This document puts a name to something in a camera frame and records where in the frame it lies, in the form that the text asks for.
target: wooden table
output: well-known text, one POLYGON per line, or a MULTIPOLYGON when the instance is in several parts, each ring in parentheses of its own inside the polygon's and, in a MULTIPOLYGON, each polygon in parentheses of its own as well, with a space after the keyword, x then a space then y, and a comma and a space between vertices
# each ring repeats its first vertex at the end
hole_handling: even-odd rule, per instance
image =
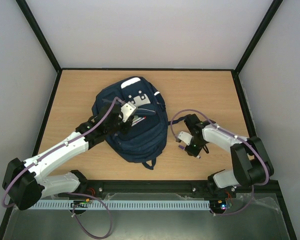
MULTIPOLYGON (((64 70, 40 145, 40 152, 65 139, 92 115, 96 95, 112 83, 130 76, 143 76, 162 94, 168 118, 183 109, 205 113, 222 127, 248 136, 230 71, 156 71, 156 70, 64 70)), ((187 131, 183 122, 175 132, 187 131)), ((154 170, 126 162, 103 142, 82 153, 52 175, 80 170, 90 180, 205 180, 207 176, 232 167, 231 156, 214 144, 201 159, 188 156, 168 130, 167 145, 157 158, 154 170)))

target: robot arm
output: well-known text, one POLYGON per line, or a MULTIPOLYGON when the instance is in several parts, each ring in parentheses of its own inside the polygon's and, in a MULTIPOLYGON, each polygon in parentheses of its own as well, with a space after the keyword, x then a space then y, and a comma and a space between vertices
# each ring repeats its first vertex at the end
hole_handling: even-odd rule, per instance
POLYGON ((69 159, 103 142, 107 135, 118 131, 123 134, 128 132, 133 123, 133 114, 137 110, 130 102, 123 106, 115 104, 102 123, 91 131, 102 120, 109 107, 110 104, 102 108, 98 116, 93 116, 80 124, 66 139, 47 151, 24 161, 15 158, 8 163, 2 184, 5 190, 22 170, 34 164, 21 175, 8 192, 20 210, 28 209, 39 199, 50 195, 84 190, 82 185, 87 180, 78 170, 64 175, 48 175, 69 159))
POLYGON ((221 131, 217 124, 215 127, 208 121, 200 121, 196 114, 187 115, 184 122, 191 134, 182 131, 177 135, 177 141, 186 143, 184 150, 188 155, 200 158, 199 153, 202 149, 209 153, 206 146, 208 143, 214 143, 231 153, 233 169, 222 170, 208 177, 208 187, 212 193, 229 186, 249 187, 265 181, 264 167, 244 142, 251 145, 260 156, 268 175, 274 174, 274 168, 260 138, 227 134, 221 131))

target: white wall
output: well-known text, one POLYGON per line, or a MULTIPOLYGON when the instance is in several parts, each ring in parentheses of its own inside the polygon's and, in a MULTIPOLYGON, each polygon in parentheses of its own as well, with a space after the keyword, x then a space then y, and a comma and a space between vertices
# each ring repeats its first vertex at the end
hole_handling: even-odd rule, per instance
POLYGON ((283 1, 240 78, 300 239, 300 0, 283 1))
POLYGON ((236 67, 272 0, 27 0, 61 67, 236 67))
MULTIPOLYGON (((7 163, 32 154, 55 78, 16 1, 0 0, 0 202, 7 163)), ((0 203, 0 224, 4 212, 0 203)))

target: navy blue backpack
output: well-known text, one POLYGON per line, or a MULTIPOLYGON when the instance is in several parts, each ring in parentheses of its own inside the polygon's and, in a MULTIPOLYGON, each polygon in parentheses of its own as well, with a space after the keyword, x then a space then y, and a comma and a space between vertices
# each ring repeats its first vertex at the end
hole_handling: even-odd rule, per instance
POLYGON ((142 120, 132 125, 127 134, 117 132, 107 136, 106 142, 126 161, 142 163, 153 170, 156 158, 167 144, 169 123, 163 97, 145 78, 132 76, 103 89, 92 106, 93 115, 98 115, 115 97, 137 106, 134 119, 142 120))

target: backpack strap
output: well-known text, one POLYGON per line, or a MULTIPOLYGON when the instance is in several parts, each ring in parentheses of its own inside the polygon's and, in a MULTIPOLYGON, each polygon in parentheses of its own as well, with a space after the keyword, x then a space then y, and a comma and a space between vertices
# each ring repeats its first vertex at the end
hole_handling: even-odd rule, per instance
POLYGON ((172 125, 177 124, 177 123, 179 123, 179 122, 181 122, 181 121, 183 121, 185 119, 186 119, 186 116, 181 116, 177 120, 173 120, 172 121, 172 125))
POLYGON ((157 163, 157 158, 151 160, 151 166, 150 166, 146 161, 143 162, 142 165, 143 165, 146 169, 153 170, 154 167, 155 167, 155 165, 156 165, 156 163, 157 163))

